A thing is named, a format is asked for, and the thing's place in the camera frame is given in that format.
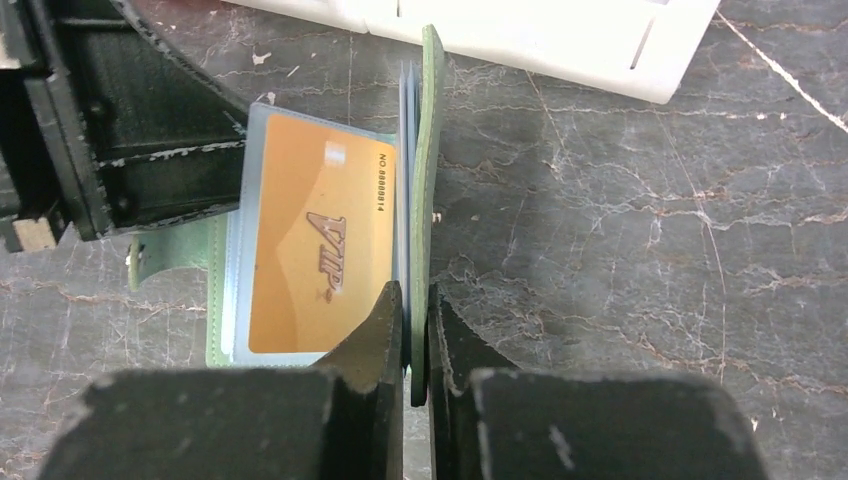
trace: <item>black machine part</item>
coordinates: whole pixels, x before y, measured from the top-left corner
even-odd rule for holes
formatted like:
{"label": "black machine part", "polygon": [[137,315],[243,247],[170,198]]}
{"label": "black machine part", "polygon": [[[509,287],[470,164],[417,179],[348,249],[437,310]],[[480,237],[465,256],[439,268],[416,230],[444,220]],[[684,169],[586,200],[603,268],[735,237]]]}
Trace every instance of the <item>black machine part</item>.
{"label": "black machine part", "polygon": [[[95,382],[41,480],[403,478],[400,287],[308,369],[128,371]],[[764,480],[750,423],[683,374],[523,371],[431,287],[433,478]]]}
{"label": "black machine part", "polygon": [[0,235],[49,248],[234,209],[248,103],[124,0],[2,0]]}

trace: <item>orange card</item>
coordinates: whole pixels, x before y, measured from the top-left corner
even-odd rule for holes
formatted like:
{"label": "orange card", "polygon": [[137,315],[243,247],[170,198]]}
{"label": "orange card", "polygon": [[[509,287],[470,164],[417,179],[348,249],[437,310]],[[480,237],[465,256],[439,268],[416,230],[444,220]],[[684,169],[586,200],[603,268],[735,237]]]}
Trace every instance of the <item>orange card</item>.
{"label": "orange card", "polygon": [[392,277],[393,145],[296,116],[268,118],[248,348],[327,352]]}

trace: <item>black metal clamp jaw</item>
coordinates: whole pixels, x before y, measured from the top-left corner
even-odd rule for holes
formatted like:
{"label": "black metal clamp jaw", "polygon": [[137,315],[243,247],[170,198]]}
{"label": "black metal clamp jaw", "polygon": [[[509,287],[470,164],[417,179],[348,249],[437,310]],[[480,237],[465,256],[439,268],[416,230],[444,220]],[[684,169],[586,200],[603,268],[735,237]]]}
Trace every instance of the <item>black metal clamp jaw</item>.
{"label": "black metal clamp jaw", "polygon": [[[306,369],[126,371],[95,382],[42,480],[401,479],[401,292]],[[751,428],[682,374],[518,369],[430,289],[433,478],[766,479]]]}

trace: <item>white object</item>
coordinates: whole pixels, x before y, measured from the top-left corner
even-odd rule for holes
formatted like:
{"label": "white object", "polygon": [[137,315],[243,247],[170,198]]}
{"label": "white object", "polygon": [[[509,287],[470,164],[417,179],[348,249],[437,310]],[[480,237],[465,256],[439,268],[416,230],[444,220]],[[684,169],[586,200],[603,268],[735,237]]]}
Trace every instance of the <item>white object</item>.
{"label": "white object", "polygon": [[720,0],[227,1],[666,103]]}
{"label": "white object", "polygon": [[11,58],[6,53],[6,44],[3,43],[3,32],[0,32],[0,70],[14,70],[21,68],[17,59]]}

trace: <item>green wallet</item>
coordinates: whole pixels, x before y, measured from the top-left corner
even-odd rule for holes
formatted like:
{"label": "green wallet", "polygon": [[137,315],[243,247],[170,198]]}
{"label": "green wallet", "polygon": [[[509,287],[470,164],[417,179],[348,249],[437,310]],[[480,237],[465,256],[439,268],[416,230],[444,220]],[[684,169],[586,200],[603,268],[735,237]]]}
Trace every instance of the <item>green wallet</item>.
{"label": "green wallet", "polygon": [[[405,363],[411,366],[413,402],[416,399],[423,401],[426,395],[423,390],[426,374],[424,331],[430,283],[433,192],[444,109],[445,55],[433,26],[423,29],[423,53],[420,91],[414,95],[418,101],[417,138],[412,139],[413,144],[402,147],[410,152],[414,150],[414,161],[408,173],[408,198],[403,202],[396,201],[396,205],[406,203],[403,208],[408,211],[408,230],[403,239],[408,245],[408,265],[405,269],[396,268],[395,275],[398,275],[398,270],[405,270],[402,275],[406,281],[401,280],[407,299],[404,334],[408,351]],[[222,348],[226,343],[222,336],[229,330],[226,322],[234,321],[231,318],[234,310],[227,300],[228,289],[234,288],[232,272],[228,272],[228,258],[240,252],[241,246],[237,235],[234,235],[234,230],[239,228],[239,214],[235,211],[138,233],[133,237],[127,258],[129,285],[134,290],[146,278],[165,270],[192,267],[208,271],[206,363],[210,367],[232,365],[230,353]]]}

